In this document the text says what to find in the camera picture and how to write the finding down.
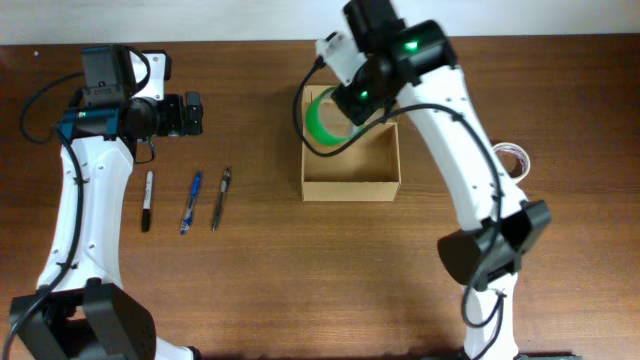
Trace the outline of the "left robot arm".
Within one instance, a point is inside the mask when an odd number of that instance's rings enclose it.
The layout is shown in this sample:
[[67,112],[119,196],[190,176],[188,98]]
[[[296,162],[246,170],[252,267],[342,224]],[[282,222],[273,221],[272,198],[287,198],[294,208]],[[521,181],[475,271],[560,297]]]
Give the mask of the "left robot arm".
[[8,337],[36,359],[198,359],[161,339],[151,313],[122,286],[119,240],[136,144],[199,135],[197,92],[158,100],[80,91],[55,130],[63,184],[56,231],[32,295],[15,297]]

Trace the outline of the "green tape roll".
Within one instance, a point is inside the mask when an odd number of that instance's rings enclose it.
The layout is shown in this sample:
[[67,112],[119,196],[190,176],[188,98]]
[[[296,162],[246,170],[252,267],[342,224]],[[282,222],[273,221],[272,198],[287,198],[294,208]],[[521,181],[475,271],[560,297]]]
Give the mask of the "green tape roll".
[[308,87],[309,98],[304,110],[306,131],[313,140],[324,146],[338,146],[355,137],[364,128],[355,125],[338,108],[332,95],[335,86]]

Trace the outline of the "beige masking tape roll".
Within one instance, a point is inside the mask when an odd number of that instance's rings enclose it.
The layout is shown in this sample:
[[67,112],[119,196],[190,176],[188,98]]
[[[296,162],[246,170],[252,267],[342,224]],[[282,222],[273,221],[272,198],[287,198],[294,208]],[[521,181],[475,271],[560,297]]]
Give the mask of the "beige masking tape roll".
[[498,174],[509,177],[515,184],[524,180],[531,170],[531,159],[528,153],[519,145],[511,142],[494,144],[492,150],[501,162]]

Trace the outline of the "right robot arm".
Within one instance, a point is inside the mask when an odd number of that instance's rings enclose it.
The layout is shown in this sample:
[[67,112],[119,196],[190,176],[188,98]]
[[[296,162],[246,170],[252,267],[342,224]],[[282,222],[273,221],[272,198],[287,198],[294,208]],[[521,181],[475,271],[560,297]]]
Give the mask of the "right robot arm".
[[450,192],[459,230],[438,253],[464,288],[465,359],[517,359],[513,297],[524,256],[551,221],[493,152],[473,108],[449,38],[433,20],[409,26],[388,1],[350,1],[351,39],[332,45],[326,64],[341,84],[333,99],[354,124],[396,104],[426,143]]

